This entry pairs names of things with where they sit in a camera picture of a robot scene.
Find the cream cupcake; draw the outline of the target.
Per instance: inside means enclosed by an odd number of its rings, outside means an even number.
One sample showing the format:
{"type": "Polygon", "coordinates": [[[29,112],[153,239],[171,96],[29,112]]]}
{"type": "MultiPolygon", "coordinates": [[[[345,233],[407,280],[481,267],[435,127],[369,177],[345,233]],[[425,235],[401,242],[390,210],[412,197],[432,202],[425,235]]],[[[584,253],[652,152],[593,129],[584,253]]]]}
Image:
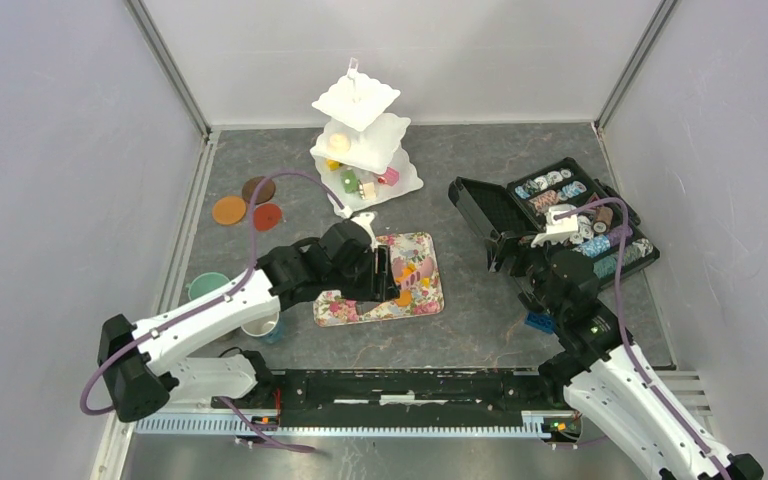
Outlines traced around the cream cupcake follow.
{"type": "Polygon", "coordinates": [[[343,153],[351,148],[351,139],[346,134],[335,133],[329,136],[327,149],[330,152],[343,153]]]}

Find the green toy cake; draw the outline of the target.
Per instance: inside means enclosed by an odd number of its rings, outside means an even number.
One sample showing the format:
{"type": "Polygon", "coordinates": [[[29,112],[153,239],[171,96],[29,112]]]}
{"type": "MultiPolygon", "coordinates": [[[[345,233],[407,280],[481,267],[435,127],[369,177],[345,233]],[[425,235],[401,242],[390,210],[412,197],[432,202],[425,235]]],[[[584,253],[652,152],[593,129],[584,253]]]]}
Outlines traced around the green toy cake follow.
{"type": "Polygon", "coordinates": [[[346,194],[355,194],[360,189],[360,181],[354,170],[347,169],[340,173],[341,186],[346,194]]]}

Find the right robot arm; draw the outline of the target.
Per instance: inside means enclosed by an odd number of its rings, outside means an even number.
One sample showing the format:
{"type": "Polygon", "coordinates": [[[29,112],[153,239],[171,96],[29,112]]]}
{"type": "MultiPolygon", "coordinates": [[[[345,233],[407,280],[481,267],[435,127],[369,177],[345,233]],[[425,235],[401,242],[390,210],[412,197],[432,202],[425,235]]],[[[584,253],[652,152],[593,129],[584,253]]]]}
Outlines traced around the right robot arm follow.
{"type": "Polygon", "coordinates": [[[487,240],[485,248],[489,270],[509,262],[520,301],[554,323],[562,351],[538,369],[545,405],[583,413],[649,479],[763,478],[754,456],[717,440],[657,375],[619,313],[599,300],[604,280],[593,259],[520,239],[487,240]]]}

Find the pink toy cake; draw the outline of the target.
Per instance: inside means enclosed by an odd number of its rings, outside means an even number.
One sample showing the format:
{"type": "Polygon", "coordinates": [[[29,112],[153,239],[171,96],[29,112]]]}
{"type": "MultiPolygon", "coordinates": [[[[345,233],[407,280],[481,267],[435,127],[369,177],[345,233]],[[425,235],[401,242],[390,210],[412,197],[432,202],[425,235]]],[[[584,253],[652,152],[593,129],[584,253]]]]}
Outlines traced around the pink toy cake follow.
{"type": "Polygon", "coordinates": [[[376,177],[376,181],[385,186],[395,186],[400,180],[400,173],[398,170],[388,167],[387,170],[376,177]]]}

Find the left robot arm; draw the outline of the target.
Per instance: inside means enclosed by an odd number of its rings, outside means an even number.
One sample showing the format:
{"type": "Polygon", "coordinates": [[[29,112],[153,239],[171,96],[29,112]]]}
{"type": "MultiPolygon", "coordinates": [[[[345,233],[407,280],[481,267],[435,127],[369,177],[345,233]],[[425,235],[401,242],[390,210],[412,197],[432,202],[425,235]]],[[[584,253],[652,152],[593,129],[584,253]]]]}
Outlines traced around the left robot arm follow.
{"type": "Polygon", "coordinates": [[[347,300],[395,300],[436,263],[395,262],[358,219],[332,225],[319,237],[279,246],[257,258],[229,286],[154,317],[130,322],[118,314],[101,326],[97,362],[80,397],[86,415],[114,413],[136,422],[170,402],[209,397],[266,405],[274,381],[258,353],[195,358],[193,352],[247,324],[267,319],[326,291],[347,300]]]}

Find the white and blue mug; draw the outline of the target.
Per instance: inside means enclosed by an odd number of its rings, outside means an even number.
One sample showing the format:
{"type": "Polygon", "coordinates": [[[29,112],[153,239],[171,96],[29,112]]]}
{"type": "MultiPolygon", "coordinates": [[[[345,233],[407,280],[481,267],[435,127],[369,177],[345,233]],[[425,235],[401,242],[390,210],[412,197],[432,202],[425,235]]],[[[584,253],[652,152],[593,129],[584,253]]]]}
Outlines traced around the white and blue mug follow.
{"type": "Polygon", "coordinates": [[[268,345],[275,344],[284,337],[284,325],[279,314],[248,322],[241,326],[241,330],[247,336],[268,345]]]}

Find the orange macaron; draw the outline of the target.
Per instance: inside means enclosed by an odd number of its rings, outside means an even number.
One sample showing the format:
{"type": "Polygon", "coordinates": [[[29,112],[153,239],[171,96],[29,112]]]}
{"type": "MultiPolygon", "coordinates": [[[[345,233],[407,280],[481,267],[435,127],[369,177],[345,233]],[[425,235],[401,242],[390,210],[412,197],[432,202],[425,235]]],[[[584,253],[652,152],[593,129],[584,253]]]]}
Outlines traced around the orange macaron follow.
{"type": "Polygon", "coordinates": [[[409,290],[402,290],[400,295],[394,300],[400,308],[408,307],[412,302],[412,293],[409,290]]]}
{"type": "Polygon", "coordinates": [[[414,271],[415,269],[412,266],[404,267],[402,270],[402,275],[399,277],[399,280],[404,280],[408,278],[414,271]]]}

